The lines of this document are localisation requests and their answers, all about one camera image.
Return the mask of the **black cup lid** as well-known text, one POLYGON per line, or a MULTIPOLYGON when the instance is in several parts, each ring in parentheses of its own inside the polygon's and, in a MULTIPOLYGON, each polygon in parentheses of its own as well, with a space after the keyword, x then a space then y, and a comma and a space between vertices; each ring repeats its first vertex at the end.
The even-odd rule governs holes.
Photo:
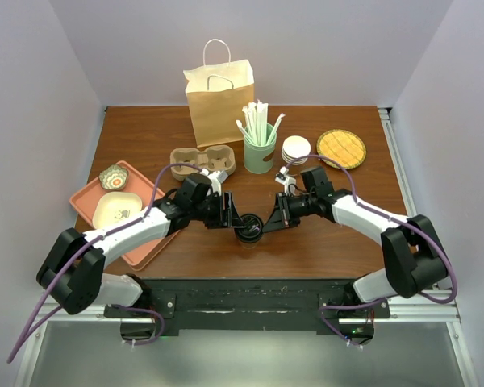
POLYGON ((243 226, 235 229, 235 236, 241 243, 257 243, 263 236, 263 222, 256 214, 243 214, 243 226))

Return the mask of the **cardboard cup carrier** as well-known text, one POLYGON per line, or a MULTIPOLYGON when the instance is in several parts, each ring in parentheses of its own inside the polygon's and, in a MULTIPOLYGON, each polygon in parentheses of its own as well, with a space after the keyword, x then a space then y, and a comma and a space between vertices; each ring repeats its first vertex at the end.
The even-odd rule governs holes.
POLYGON ((227 145, 210 146, 202 151, 197 148, 176 148, 171 151, 169 160, 171 164, 191 164, 209 172, 224 170, 228 175, 236 170, 235 153, 227 145))

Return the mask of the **stack of paper cups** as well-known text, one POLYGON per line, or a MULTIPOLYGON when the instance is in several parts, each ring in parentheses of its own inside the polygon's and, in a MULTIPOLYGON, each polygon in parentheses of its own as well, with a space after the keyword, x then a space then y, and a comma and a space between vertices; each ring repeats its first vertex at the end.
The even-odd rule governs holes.
POLYGON ((303 156, 311 153, 310 142, 302 136, 292 135, 287 137, 282 144, 282 159, 292 165, 304 164, 307 158, 303 156))

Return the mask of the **brown paper bag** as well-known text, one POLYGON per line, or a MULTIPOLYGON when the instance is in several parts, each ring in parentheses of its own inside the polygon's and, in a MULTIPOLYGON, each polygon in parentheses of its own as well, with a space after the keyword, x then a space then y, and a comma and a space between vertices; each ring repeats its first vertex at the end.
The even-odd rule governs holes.
POLYGON ((183 72, 194 138, 199 148, 241 141, 243 134, 236 121, 244 118, 242 108, 254 101, 254 73, 249 60, 233 60, 226 46, 227 59, 208 64, 207 48, 214 42, 225 44, 216 38, 208 40, 202 50, 202 65, 183 72))

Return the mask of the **single brown paper cup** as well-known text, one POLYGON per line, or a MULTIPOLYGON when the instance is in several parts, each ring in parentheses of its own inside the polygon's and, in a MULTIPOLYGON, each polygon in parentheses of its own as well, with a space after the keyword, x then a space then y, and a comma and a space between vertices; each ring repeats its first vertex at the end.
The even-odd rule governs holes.
POLYGON ((255 248, 261 241, 261 238, 258 239, 247 239, 247 238, 242 238, 238 239, 238 243, 242 248, 255 248))

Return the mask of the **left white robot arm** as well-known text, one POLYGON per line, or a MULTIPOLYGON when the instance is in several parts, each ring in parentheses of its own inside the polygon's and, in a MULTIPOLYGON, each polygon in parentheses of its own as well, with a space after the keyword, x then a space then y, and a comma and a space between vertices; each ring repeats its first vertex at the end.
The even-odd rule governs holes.
POLYGON ((221 190, 217 176, 189 175, 180 188, 149 204, 138 214, 103 229, 63 231, 36 275, 45 294, 68 314, 91 305, 123 306, 133 316, 151 306, 148 288, 133 275, 110 275, 117 258, 156 239, 164 239, 199 221, 209 229, 243 230, 232 193, 221 190))

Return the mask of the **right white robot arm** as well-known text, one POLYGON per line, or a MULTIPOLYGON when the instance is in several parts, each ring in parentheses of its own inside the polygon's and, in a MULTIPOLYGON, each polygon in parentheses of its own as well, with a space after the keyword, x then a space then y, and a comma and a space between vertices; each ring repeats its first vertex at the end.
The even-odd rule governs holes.
POLYGON ((296 227, 301 218, 318 215, 350 227, 382 249, 384 268, 356 279, 343 297, 345 311, 360 317, 378 299, 410 298, 451 276, 432 222, 423 215, 413 218, 384 211, 361 200, 353 191, 334 189, 321 167, 301 172, 304 191, 296 194, 296 180, 283 167, 275 181, 284 191, 275 198, 273 213, 263 232, 296 227))

